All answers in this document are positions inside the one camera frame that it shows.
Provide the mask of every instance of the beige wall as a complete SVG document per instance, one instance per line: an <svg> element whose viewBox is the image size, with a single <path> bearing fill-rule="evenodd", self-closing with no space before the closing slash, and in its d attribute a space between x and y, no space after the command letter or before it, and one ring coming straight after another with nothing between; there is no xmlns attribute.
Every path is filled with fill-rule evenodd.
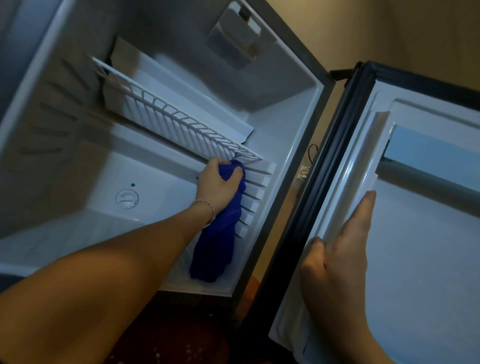
<svg viewBox="0 0 480 364"><path fill-rule="evenodd" d="M270 5L329 71L352 68L358 61L378 61L410 69L407 52L397 33L395 17L384 0L269 0ZM325 109L312 143L320 144L343 92L338 83ZM304 165L309 165L304 158ZM261 280L295 205L294 183L253 275Z"/></svg>
<svg viewBox="0 0 480 364"><path fill-rule="evenodd" d="M412 71L480 90L480 0L388 0Z"/></svg>

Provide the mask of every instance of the fridge wall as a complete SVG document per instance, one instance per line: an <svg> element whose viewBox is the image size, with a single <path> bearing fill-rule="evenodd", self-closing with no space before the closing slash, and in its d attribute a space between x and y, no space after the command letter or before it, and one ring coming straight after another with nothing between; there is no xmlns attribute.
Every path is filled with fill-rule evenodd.
<svg viewBox="0 0 480 364"><path fill-rule="evenodd" d="M474 309L480 300L475 288L480 221L471 200L477 194L470 189L466 197L468 186L459 179L452 183L432 174L432 166L448 166L445 158L430 159L420 169L408 166L408 156L421 151L411 149L413 138L402 140L409 130L434 139L437 148L459 147L475 159L479 116L377 81L311 232L311 238L328 242L364 193L377 190L367 244L367 316L374 336L398 363L474 363L480 354ZM405 158L392 166L388 157L394 155ZM301 363L336 362L295 297L298 279L297 269L269 337Z"/></svg>
<svg viewBox="0 0 480 364"><path fill-rule="evenodd" d="M217 8L176 1L62 2L0 124L0 202L8 212L0 225L3 273L30 274L55 258L125 231L114 226L131 230L176 212L168 208L172 203L157 196L157 192L166 195L163 188L151 195L152 201L162 200L155 213L151 210L142 218L135 214L148 194L140 194L138 207L129 210L132 215L112 211L108 204L115 198L109 194L105 195L108 203L103 204L107 199L98 193L102 186L135 182L124 168L127 165L137 176L140 170L149 171L144 173L146 179L159 185L184 186L180 194L185 201L178 208L194 197L195 176L206 160L132 126L98 102L101 83L90 68L90 57L107 60L115 37L121 35L254 129L245 145L264 160L247 166L244 214L237 225L232 264L215 284L194 282L188 277L192 245L163 287L223 296L233 293L324 85L249 7L268 40L262 53L243 70L233 70L213 54L204 46L205 37L227 5L228 1L217 2ZM90 188L85 188L78 171L89 170L88 160L97 162L90 166L93 172L87 173L85 183ZM86 192L79 192L82 198L74 203L75 198L66 197L68 188L61 186ZM65 201L72 203L65 206ZM103 233L102 224L90 226L96 220L113 228ZM80 232L88 229L92 235L82 236Z"/></svg>

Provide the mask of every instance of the wire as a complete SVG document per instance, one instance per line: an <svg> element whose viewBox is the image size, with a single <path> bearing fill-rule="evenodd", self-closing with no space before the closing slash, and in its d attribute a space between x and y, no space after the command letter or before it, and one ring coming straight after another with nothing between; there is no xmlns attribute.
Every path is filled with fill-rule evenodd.
<svg viewBox="0 0 480 364"><path fill-rule="evenodd" d="M310 163L313 164L313 160L312 160L312 157L310 155L310 149L315 146L315 148L317 149L316 152L315 152L315 155L317 155L318 153L318 145L317 144L311 144L309 147L308 147L308 159L310 160Z"/></svg>

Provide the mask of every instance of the white wire rack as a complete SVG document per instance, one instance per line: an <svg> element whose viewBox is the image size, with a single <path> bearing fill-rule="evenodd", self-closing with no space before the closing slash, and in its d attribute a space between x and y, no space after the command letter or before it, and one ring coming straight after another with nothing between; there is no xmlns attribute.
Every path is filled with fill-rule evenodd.
<svg viewBox="0 0 480 364"><path fill-rule="evenodd" d="M206 158L245 158L248 162L263 159L113 67L94 57L92 61L94 71L106 79L106 86L123 94L122 105L113 111Z"/></svg>

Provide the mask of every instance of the mini fridge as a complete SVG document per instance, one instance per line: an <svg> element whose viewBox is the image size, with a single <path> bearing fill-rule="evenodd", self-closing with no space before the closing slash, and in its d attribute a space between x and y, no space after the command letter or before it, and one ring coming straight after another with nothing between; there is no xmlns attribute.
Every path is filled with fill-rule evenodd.
<svg viewBox="0 0 480 364"><path fill-rule="evenodd" d="M335 79L348 82L255 302L244 354L330 363L298 286L369 189L367 311L399 363L480 355L480 97L374 62L329 73L265 0L11 1L0 19L0 280L167 218L213 156L246 169L231 264L159 289L232 309Z"/></svg>

